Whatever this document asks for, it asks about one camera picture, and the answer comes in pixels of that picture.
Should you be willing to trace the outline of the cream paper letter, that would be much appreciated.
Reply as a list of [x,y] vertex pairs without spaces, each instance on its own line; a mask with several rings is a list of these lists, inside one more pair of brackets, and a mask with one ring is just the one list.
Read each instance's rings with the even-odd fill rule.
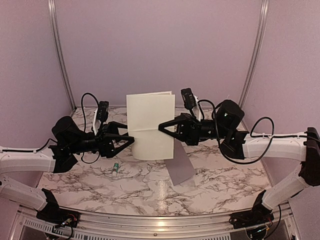
[[128,134],[134,137],[131,151],[141,161],[174,158],[174,138],[159,131],[159,124],[175,117],[176,97],[171,91],[128,94]]

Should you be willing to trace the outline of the grey envelope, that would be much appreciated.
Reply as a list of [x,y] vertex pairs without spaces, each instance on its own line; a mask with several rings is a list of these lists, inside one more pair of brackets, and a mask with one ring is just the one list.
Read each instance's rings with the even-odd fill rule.
[[172,159],[164,160],[173,186],[177,186],[192,178],[196,171],[187,155],[182,143],[174,141],[174,151]]

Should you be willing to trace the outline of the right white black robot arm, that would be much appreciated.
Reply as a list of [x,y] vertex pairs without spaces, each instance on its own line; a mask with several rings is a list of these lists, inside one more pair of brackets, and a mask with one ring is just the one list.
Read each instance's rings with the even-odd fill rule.
[[160,123],[158,130],[188,146],[215,139],[223,157],[234,164],[254,164],[264,157],[300,162],[282,181],[258,195],[247,214],[252,224],[260,223],[276,206],[302,190],[319,186],[320,136],[314,127],[287,135],[254,134],[237,129],[245,113],[234,101],[227,99],[212,108],[211,120],[182,113]]

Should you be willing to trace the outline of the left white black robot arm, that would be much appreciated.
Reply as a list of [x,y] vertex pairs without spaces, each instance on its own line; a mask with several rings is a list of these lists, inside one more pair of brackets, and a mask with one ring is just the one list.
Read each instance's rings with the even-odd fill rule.
[[63,219],[63,211],[50,190],[31,187],[7,175],[15,173],[69,172],[77,163],[76,156],[82,153],[98,154],[102,158],[113,158],[134,143],[128,134],[120,134],[125,124],[111,121],[97,133],[80,130],[70,116],[64,116],[52,128],[53,144],[35,148],[0,149],[0,196],[28,206],[45,215],[53,223]]

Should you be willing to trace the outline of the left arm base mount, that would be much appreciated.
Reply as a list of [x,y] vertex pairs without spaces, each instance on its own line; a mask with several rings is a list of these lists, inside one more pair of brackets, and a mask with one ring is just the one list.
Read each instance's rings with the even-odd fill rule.
[[36,217],[55,224],[54,229],[70,227],[70,235],[66,238],[70,240],[74,236],[74,229],[78,225],[80,213],[61,208],[50,190],[42,188],[41,191],[45,195],[46,204],[42,210],[37,210]]

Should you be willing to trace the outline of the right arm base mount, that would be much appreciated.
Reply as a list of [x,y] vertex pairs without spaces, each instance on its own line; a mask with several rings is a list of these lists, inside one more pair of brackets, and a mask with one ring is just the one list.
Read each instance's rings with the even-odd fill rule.
[[265,193],[266,190],[263,190],[257,195],[250,210],[234,212],[230,215],[229,223],[233,225],[234,229],[252,227],[274,220],[272,210],[267,209],[262,204]]

